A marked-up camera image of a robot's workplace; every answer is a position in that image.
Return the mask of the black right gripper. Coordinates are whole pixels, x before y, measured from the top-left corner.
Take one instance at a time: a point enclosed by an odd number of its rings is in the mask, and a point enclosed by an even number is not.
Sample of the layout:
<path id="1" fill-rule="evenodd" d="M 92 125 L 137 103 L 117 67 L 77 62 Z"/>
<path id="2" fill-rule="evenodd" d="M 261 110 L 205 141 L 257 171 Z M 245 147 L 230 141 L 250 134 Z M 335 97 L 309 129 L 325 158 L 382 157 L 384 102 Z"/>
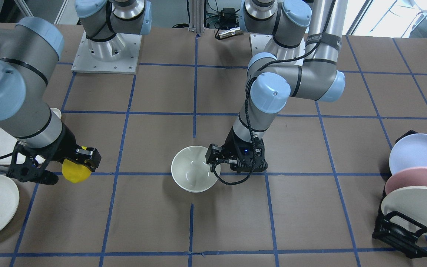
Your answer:
<path id="1" fill-rule="evenodd" d="M 17 163 L 18 156 L 25 158 L 23 163 Z M 54 185 L 59 178 L 52 171 L 47 170 L 50 162 L 62 164 L 64 159 L 74 159 L 77 164 L 94 172 L 99 167 L 102 156 L 96 148 L 84 148 L 76 144 L 75 135 L 63 124 L 59 137 L 52 144 L 43 148 L 31 148 L 22 141 L 18 141 L 12 153 L 0 156 L 0 159 L 5 158 L 10 158 L 11 163 L 0 165 L 0 171 L 7 177 L 20 182 Z"/>

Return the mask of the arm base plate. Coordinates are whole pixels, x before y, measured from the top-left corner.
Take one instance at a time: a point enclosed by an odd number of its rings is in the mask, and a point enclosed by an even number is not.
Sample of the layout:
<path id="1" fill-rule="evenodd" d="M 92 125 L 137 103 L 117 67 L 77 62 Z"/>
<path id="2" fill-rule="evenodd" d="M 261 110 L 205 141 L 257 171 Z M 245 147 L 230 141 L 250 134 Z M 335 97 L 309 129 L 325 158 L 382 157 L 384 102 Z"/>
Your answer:
<path id="1" fill-rule="evenodd" d="M 286 48 L 276 43 L 271 35 L 250 35 L 251 55 L 267 52 L 278 60 L 294 59 L 305 54 L 305 41 L 302 39 L 294 48 Z"/>
<path id="2" fill-rule="evenodd" d="M 83 33 L 72 71 L 93 74 L 130 74 L 137 71 L 141 35 L 118 33 L 106 42 L 87 39 Z"/>

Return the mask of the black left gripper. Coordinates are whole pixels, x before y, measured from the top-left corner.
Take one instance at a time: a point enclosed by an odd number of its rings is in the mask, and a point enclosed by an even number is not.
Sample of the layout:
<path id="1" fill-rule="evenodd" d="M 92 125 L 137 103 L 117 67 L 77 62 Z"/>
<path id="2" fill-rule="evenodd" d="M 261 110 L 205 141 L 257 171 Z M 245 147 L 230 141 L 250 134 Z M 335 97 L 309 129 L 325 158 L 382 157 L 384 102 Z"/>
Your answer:
<path id="1" fill-rule="evenodd" d="M 256 150 L 251 142 L 246 142 L 237 137 L 231 129 L 223 146 L 210 144 L 206 153 L 206 164 L 210 166 L 210 172 L 214 172 L 216 166 L 221 163 L 230 164 L 230 169 L 237 172 L 249 172 L 254 162 L 256 162 L 253 172 L 263 172 L 268 168 L 265 159 L 265 146 L 263 139 L 255 140 Z"/>

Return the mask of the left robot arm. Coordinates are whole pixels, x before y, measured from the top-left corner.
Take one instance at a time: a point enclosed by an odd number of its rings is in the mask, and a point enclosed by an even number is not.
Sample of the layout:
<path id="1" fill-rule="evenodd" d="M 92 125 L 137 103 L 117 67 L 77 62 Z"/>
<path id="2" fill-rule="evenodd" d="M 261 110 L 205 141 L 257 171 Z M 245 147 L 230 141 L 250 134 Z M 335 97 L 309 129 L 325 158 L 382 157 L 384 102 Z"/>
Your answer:
<path id="1" fill-rule="evenodd" d="M 224 145 L 210 144 L 211 171 L 230 164 L 237 172 L 267 169 L 263 137 L 288 98 L 334 102 L 345 88 L 337 70 L 348 2 L 244 0 L 239 25 L 244 32 L 271 36 L 249 61 L 245 101 Z"/>

